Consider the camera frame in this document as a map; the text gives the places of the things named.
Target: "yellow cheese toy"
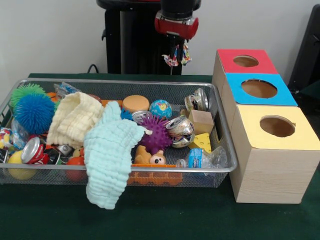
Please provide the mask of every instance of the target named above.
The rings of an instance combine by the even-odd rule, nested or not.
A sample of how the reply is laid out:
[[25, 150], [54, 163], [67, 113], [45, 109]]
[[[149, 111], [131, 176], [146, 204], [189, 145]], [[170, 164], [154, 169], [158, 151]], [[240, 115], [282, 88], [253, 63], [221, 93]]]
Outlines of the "yellow cheese toy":
[[207, 153], [211, 153], [211, 143], [210, 143], [210, 137], [209, 133], [202, 133], [199, 135], [196, 135], [194, 138], [193, 143], [189, 145], [189, 148], [191, 149], [204, 149]]

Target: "bottle label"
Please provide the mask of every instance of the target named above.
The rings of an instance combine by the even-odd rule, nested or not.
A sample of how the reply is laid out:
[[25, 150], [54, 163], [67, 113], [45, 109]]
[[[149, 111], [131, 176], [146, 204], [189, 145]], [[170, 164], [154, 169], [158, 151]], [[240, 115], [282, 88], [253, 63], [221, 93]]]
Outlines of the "bottle label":
[[201, 168], [202, 149], [193, 148], [190, 151], [188, 167], [189, 168]]

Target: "metal basket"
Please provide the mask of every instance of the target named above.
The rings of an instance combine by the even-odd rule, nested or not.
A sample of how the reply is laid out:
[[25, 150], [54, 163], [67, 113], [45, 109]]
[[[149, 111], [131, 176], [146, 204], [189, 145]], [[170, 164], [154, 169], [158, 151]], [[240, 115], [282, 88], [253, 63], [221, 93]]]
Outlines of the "metal basket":
[[[210, 135], [211, 147], [212, 149], [218, 146], [224, 147], [228, 159], [227, 168], [132, 167], [128, 180], [130, 186], [217, 188], [226, 175], [237, 167], [237, 155], [218, 90], [208, 83], [28, 78], [18, 82], [0, 106], [1, 126], [10, 126], [12, 111], [9, 101], [15, 88], [34, 83], [40, 85], [46, 92], [54, 92], [54, 84], [61, 82], [67, 82], [84, 93], [96, 95], [103, 100], [123, 100], [129, 95], [143, 95], [150, 102], [165, 99], [172, 106], [172, 117], [180, 115], [180, 111], [185, 109], [184, 98], [196, 89], [202, 88], [207, 94], [209, 111], [214, 118], [214, 128]], [[178, 159], [186, 157], [189, 150], [188, 147], [181, 149], [169, 147], [164, 152], [167, 164], [176, 164]], [[80, 177], [79, 180], [72, 180], [70, 177], [85, 174], [85, 166], [0, 163], [0, 168], [0, 184], [86, 185], [88, 181], [86, 176]], [[27, 180], [18, 180], [9, 173], [12, 171], [22, 173], [30, 169], [36, 169], [36, 173]]]

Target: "circular hole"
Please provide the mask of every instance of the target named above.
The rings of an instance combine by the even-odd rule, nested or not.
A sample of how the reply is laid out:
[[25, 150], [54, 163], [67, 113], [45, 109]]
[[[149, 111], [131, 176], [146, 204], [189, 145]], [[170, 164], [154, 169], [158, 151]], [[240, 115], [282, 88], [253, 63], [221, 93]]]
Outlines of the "circular hole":
[[241, 84], [242, 89], [249, 95], [269, 99], [277, 95], [277, 88], [271, 83], [259, 79], [249, 79]]
[[295, 125], [281, 116], [265, 116], [260, 120], [260, 127], [269, 134], [279, 138], [291, 136], [295, 132]]
[[255, 66], [258, 66], [259, 64], [257, 59], [255, 59], [253, 56], [248, 56], [248, 55], [236, 56], [233, 59], [233, 62], [244, 68], [255, 67]]

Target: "stacked wooden boxes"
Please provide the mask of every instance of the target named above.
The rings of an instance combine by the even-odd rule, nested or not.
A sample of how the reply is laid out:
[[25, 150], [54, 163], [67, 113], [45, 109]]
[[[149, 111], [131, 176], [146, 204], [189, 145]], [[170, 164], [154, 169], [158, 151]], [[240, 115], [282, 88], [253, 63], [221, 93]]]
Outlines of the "stacked wooden boxes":
[[238, 158], [238, 203], [298, 204], [317, 169], [320, 141], [264, 50], [219, 49], [219, 90]]

